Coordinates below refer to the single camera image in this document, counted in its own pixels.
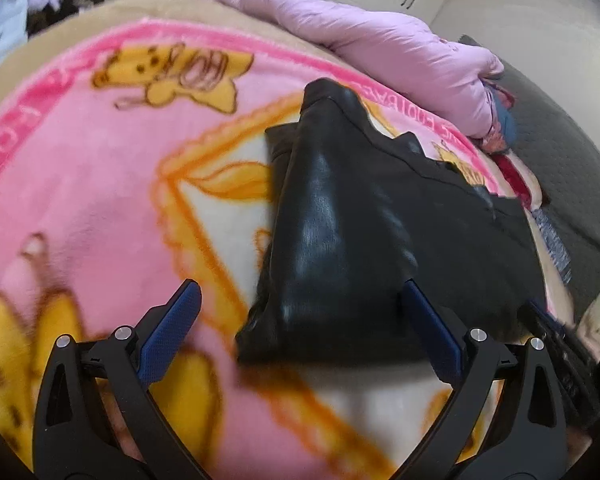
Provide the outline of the beige bed sheet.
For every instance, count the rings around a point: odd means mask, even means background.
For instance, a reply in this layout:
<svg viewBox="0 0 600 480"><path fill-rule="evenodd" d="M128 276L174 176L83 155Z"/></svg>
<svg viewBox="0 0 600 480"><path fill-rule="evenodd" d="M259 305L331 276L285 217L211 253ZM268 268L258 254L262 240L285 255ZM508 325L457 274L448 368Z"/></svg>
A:
<svg viewBox="0 0 600 480"><path fill-rule="evenodd" d="M288 32L208 0L105 3L0 65L0 333L106 334L196 278L197 330L232 341L271 233L265 129L321 77L512 195L453 124Z"/></svg>

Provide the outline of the pink cartoon fleece blanket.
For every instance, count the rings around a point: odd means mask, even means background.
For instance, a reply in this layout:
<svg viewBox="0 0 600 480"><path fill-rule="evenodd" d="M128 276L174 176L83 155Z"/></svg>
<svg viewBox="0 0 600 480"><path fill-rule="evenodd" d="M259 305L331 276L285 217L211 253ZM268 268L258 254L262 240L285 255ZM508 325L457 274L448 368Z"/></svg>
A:
<svg viewBox="0 0 600 480"><path fill-rule="evenodd" d="M0 68L0 84L7 70ZM426 364L243 370L234 337L270 240L268 127L304 87L358 92L385 136L411 131L501 196L501 171L444 119L302 47L141 20L51 54L0 104L0 443L32 465L34 404L57 337L108 336L201 284L197 322L150 391L217 479L385 479L450 390Z"/></svg>

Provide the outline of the black leather jacket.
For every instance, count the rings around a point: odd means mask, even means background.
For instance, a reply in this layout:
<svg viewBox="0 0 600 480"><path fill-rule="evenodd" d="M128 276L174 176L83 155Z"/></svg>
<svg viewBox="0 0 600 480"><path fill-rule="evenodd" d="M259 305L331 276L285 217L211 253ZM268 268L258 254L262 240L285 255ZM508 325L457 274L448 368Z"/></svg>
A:
<svg viewBox="0 0 600 480"><path fill-rule="evenodd" d="M240 362L420 361L406 282L504 341L522 334L520 307L545 306L520 201L428 158L414 134L384 136L352 90L310 82L299 119L266 142L273 232L236 336Z"/></svg>

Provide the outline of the light pink quilted duvet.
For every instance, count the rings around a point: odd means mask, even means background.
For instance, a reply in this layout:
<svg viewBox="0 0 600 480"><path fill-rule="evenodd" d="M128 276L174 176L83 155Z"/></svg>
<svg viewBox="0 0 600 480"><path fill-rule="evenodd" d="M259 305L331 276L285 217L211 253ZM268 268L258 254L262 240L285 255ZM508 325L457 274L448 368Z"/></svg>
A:
<svg viewBox="0 0 600 480"><path fill-rule="evenodd" d="M356 70L446 119L468 138L492 127L483 79L501 60L484 47L437 36L414 16L330 0L213 0L329 50Z"/></svg>

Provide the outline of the grey quilted headboard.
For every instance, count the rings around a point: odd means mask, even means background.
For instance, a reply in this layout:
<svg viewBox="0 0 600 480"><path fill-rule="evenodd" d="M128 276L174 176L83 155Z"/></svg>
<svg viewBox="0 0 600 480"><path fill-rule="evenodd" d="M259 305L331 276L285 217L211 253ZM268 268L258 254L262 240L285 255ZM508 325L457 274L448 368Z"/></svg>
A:
<svg viewBox="0 0 600 480"><path fill-rule="evenodd" d="M600 151L578 123L512 64L494 82L513 95L514 154L538 178L543 210L564 243L578 318L600 292Z"/></svg>

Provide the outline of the blue patterned pillow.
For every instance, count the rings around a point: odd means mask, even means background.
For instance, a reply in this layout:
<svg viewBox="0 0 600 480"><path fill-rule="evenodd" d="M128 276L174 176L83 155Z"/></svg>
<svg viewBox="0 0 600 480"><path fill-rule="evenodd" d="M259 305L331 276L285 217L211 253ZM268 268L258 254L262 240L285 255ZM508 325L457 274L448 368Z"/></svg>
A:
<svg viewBox="0 0 600 480"><path fill-rule="evenodd" d="M571 257L567 247L560 238L553 223L550 221L550 218L548 218L548 215L542 208L532 210L531 215L539 227L542 239L544 240L554 267L558 271L562 282L565 285L568 285L572 279L572 269Z"/></svg>

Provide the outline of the colourful folded clothes pile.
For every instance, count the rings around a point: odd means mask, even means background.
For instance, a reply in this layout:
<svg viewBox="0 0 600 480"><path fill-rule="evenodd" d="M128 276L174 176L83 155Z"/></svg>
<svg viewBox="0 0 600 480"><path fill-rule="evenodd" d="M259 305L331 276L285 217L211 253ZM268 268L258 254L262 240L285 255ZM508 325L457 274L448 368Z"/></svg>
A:
<svg viewBox="0 0 600 480"><path fill-rule="evenodd" d="M478 142L478 147L498 166L522 206L530 212L540 210L545 202L540 181L513 152L518 138L517 123L512 114L515 97L494 80L483 79L482 83L491 105L492 127L489 134Z"/></svg>

